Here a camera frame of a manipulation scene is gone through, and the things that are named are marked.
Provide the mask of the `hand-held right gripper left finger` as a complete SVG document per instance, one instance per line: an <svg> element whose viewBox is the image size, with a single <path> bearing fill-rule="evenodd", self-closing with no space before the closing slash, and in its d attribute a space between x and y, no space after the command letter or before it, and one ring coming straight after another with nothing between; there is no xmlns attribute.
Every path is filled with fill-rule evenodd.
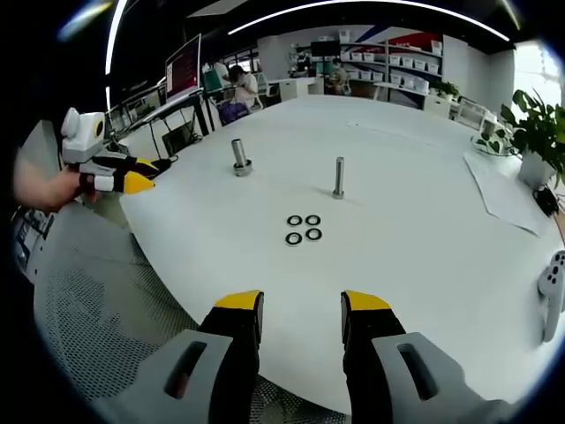
<svg viewBox="0 0 565 424"><path fill-rule="evenodd" d="M246 423L260 367L264 294L229 294L198 329L141 361L133 383L94 402L105 423Z"/></svg>

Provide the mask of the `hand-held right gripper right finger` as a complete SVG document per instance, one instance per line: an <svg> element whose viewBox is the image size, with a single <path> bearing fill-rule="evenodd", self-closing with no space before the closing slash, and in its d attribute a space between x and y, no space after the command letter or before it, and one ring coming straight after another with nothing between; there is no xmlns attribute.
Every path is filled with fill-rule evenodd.
<svg viewBox="0 0 565 424"><path fill-rule="evenodd" d="M343 372L354 423L510 423L518 406L487 400L463 368L383 299L341 294Z"/></svg>

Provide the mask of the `person's left hand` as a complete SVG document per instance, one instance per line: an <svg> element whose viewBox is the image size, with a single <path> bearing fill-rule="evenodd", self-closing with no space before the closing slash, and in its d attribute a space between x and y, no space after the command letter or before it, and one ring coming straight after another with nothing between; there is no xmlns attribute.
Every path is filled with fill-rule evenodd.
<svg viewBox="0 0 565 424"><path fill-rule="evenodd" d="M83 174L66 167L52 179L43 181L35 207L44 212L57 212L80 195L84 195L89 201L95 201L93 178L87 177L87 185L83 186L83 177Z"/></svg>

